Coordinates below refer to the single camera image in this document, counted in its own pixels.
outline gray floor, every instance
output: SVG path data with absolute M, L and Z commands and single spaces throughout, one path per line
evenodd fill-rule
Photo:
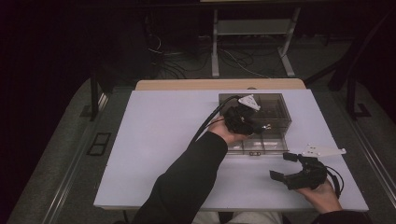
M 251 44 L 251 39 L 245 38 L 223 40 L 223 44 L 219 45 L 220 78 L 262 78 L 257 74 L 287 78 L 275 53 L 276 47 L 282 43 L 281 39 L 262 37 L 259 40 L 255 45 Z M 182 75 L 187 78 L 210 78 L 210 46 L 207 40 L 202 42 L 203 51 L 199 58 L 180 54 L 177 49 L 169 48 L 165 52 L 167 64 L 163 64 L 167 69 L 163 69 L 157 78 L 176 78 Z M 236 47 L 233 43 L 243 45 Z M 314 75 L 338 60 L 349 46 L 348 42 L 332 42 L 327 47 L 323 43 L 322 37 L 293 40 L 288 55 L 297 78 L 304 79 Z M 239 65 L 233 63 L 229 53 L 235 58 L 243 58 L 239 61 L 241 64 L 251 63 L 247 69 L 256 75 L 238 68 Z M 367 160 L 364 149 L 373 148 L 392 179 L 395 179 L 396 163 L 393 160 L 396 158 L 396 125 L 361 85 L 357 89 L 357 103 L 364 104 L 372 116 L 359 118 L 358 121 L 351 120 L 344 109 L 345 90 L 331 92 L 326 87 L 330 77 L 331 74 L 308 88 L 314 93 L 337 145 L 348 150 L 344 158 L 369 205 L 369 216 L 375 224 L 395 223 L 395 206 L 384 190 L 383 182 Z M 103 99 L 104 106 L 95 121 L 81 116 L 84 107 L 91 100 L 89 81 L 81 86 L 67 107 L 8 223 L 113 223 L 124 219 L 121 211 L 105 211 L 92 204 L 129 94 L 133 90 L 127 84 L 120 84 Z M 357 134 L 360 131 L 366 141 L 362 141 L 361 135 Z M 111 133 L 105 154 L 101 157 L 85 155 L 97 133 Z M 131 219 L 134 211 L 127 211 L 127 215 Z M 310 223 L 316 213 L 286 215 L 292 223 L 299 224 Z

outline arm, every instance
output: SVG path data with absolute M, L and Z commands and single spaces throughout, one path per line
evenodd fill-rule
M 213 188 L 227 143 L 244 138 L 229 133 L 223 120 L 209 126 L 208 132 L 158 177 L 133 223 L 191 223 Z
M 306 200 L 312 203 L 320 213 L 317 218 L 317 222 L 320 224 L 372 223 L 364 213 L 344 211 L 329 180 L 316 189 L 306 188 L 296 191 L 303 194 Z

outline transparent plastic box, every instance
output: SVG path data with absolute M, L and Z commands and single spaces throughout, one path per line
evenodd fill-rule
M 241 97 L 249 94 L 219 94 L 219 103 L 233 95 Z M 281 93 L 256 93 L 253 97 L 261 107 L 251 119 L 261 126 L 271 126 L 262 134 L 253 134 L 249 139 L 229 146 L 228 154 L 260 156 L 265 154 L 282 154 L 288 151 L 285 134 L 291 124 L 289 111 Z M 220 110 L 222 115 L 230 106 L 238 106 L 237 100 L 231 100 Z

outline black sleeve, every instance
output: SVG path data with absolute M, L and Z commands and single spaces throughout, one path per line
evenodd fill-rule
M 350 224 L 350 223 L 359 223 L 359 224 L 371 224 L 372 221 L 365 213 L 361 212 L 352 212 L 352 211 L 338 211 L 338 212 L 330 212 L 320 215 L 317 218 L 317 222 L 320 224 Z
M 216 180 L 227 144 L 206 132 L 158 177 L 133 223 L 192 223 Z

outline person's right arm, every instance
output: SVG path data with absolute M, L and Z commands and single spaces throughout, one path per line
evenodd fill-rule
M 303 194 L 320 213 L 317 218 L 320 224 L 372 223 L 364 213 L 344 211 L 329 180 L 316 189 L 305 188 L 296 191 Z

